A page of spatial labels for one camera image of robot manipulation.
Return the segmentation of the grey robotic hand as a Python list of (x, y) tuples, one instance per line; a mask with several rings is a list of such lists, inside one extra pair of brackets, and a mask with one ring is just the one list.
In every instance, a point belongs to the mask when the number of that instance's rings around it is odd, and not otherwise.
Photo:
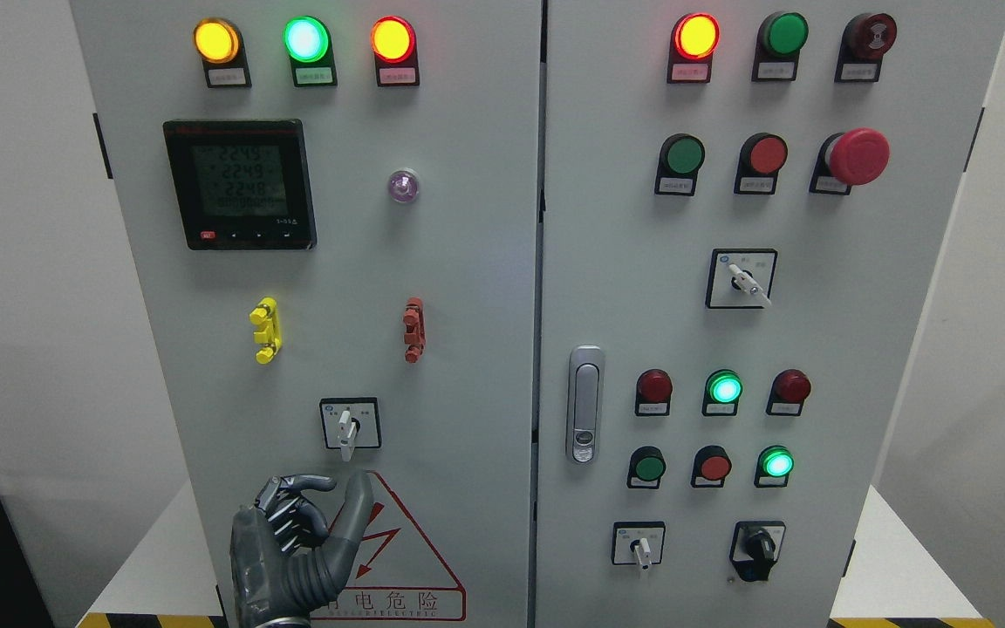
[(310, 615), (338, 599), (352, 574), (374, 498), (364, 470), (346, 482), (334, 524), (304, 497), (338, 482), (321, 474), (280, 474), (232, 520), (230, 560), (241, 627), (308, 627)]

